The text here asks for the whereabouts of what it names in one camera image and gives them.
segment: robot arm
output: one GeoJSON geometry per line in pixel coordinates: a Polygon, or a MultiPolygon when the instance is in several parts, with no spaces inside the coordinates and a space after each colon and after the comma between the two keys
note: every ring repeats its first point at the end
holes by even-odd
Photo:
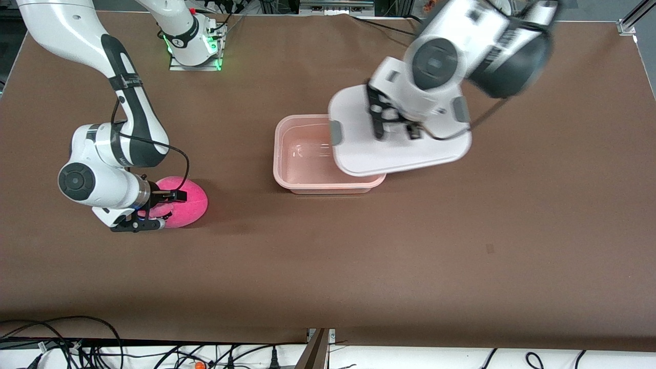
{"type": "Polygon", "coordinates": [[[216,20],[192,14],[184,0],[136,0],[148,9],[161,28],[175,59],[185,66],[197,66],[217,53],[216,20]]]}
{"type": "MultiPolygon", "coordinates": [[[[92,0],[19,0],[18,6],[38,44],[108,78],[127,116],[124,122],[83,125],[75,131],[71,157],[59,173],[62,193],[92,206],[113,230],[123,230],[125,227],[118,226],[138,209],[149,209],[171,198],[184,200],[182,191],[163,193],[153,183],[125,170],[159,164],[169,149],[152,142],[168,144],[169,139],[130,56],[120,41],[102,27],[92,0]]],[[[147,217],[130,224],[141,227],[138,230],[164,225],[159,219],[147,217]]]]}
{"type": "MultiPolygon", "coordinates": [[[[387,58],[369,87],[389,98],[402,117],[397,121],[414,122],[426,121],[440,101],[459,95],[464,79],[490,97],[517,95],[546,64],[551,51],[548,29],[557,10],[557,1],[537,0],[513,17],[486,0],[444,0],[426,19],[403,62],[387,58]]],[[[381,139],[382,124],[391,120],[375,112],[372,118],[381,139]]]]}

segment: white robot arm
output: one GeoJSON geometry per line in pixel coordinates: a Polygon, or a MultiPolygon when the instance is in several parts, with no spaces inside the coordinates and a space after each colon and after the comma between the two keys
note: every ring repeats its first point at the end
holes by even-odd
{"type": "Polygon", "coordinates": [[[491,0],[442,0],[403,60],[385,58],[365,85],[333,96],[328,113],[337,166],[359,177],[453,162],[471,129],[531,85],[551,52],[558,1],[507,15],[491,0]],[[501,98],[470,123],[467,79],[501,98]]]}
{"type": "Polygon", "coordinates": [[[169,151],[168,136],[127,51],[103,28],[92,0],[18,0],[18,6],[38,44],[108,78],[127,116],[126,121],[83,125],[75,131],[70,159],[59,173],[60,190],[92,206],[114,231],[163,228],[162,219],[132,214],[158,202],[184,201],[186,194],[161,191],[125,169],[154,167],[169,151]]]}
{"type": "Polygon", "coordinates": [[[217,53],[216,20],[192,14],[184,0],[136,0],[155,18],[173,57],[185,66],[197,66],[217,53]]]}
{"type": "MultiPolygon", "coordinates": [[[[386,95],[402,120],[419,123],[436,114],[439,102],[452,99],[465,78],[490,97],[514,96],[531,85],[546,64],[548,31],[557,11],[558,2],[551,0],[533,1],[517,17],[503,14],[487,0],[444,0],[425,20],[403,62],[387,58],[369,88],[386,95]],[[398,77],[390,81],[393,73],[398,77]]],[[[372,117],[381,139],[382,124],[389,119],[379,115],[374,112],[372,117]]]]}

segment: brown tabletop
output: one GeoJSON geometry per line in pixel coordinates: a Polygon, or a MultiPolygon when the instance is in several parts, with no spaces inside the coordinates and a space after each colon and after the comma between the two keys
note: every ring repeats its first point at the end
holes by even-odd
{"type": "MultiPolygon", "coordinates": [[[[210,207],[184,229],[114,234],[61,195],[75,128],[108,121],[115,97],[28,37],[0,100],[0,318],[89,314],[142,339],[296,341],[324,326],[351,344],[656,349],[656,102],[614,24],[560,24],[542,77],[463,159],[323,198],[274,181],[276,124],[325,114],[410,37],[250,16],[223,71],[169,72],[150,15],[99,15],[210,207]]],[[[494,103],[463,89],[472,116],[494,103]]],[[[144,172],[183,170],[173,153],[144,172]]]]}

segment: plastic container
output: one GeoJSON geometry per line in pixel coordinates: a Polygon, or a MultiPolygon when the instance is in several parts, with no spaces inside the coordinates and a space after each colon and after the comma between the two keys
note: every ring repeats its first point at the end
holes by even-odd
{"type": "Polygon", "coordinates": [[[354,177],[333,159],[328,115],[289,116],[276,127],[274,178],[295,194],[363,194],[385,174],[354,177]]]}

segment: pink sponge ball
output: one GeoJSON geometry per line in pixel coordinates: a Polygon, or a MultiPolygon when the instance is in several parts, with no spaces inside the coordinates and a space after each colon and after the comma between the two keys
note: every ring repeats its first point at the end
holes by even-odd
{"type": "MultiPolygon", "coordinates": [[[[180,185],[180,182],[182,182],[182,177],[166,177],[157,181],[157,186],[161,190],[173,190],[180,185]]],[[[165,228],[180,228],[190,225],[200,219],[207,210],[207,195],[198,184],[187,180],[181,190],[187,192],[186,202],[157,204],[150,210],[151,217],[172,214],[166,220],[165,228]]]]}

